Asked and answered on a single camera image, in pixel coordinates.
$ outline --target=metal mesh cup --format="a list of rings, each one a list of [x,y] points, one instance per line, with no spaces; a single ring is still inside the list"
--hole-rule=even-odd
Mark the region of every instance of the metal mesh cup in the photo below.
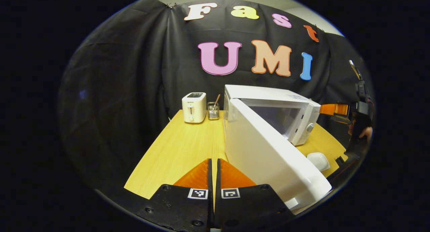
[[[209,120],[219,119],[219,103],[215,105],[215,102],[208,102],[208,118]]]

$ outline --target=wooden stick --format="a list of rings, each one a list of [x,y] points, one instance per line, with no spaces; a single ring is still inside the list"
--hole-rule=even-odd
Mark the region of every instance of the wooden stick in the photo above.
[[[218,97],[216,98],[216,101],[215,101],[215,104],[214,104],[214,107],[216,107],[216,103],[218,102],[218,99],[219,99],[219,97],[221,96],[221,94],[218,94]]]

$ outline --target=wooden table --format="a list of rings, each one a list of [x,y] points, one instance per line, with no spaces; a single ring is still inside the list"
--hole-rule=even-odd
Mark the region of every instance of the wooden table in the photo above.
[[[202,123],[185,123],[182,110],[164,128],[140,160],[124,188],[150,199],[162,184],[173,184],[190,169],[207,158],[212,158],[212,184],[215,192],[217,160],[228,161],[224,142],[224,111],[219,120]],[[335,159],[346,160],[345,148],[320,125],[315,124],[308,140],[297,149],[305,156],[312,152],[323,153],[330,169],[322,171],[328,177],[339,168]]]

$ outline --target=microwave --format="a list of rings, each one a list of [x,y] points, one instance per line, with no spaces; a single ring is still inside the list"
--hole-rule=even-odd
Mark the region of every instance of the microwave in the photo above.
[[[224,138],[230,164],[269,184],[294,213],[332,189],[295,147],[308,139],[321,105],[289,90],[225,85]]]

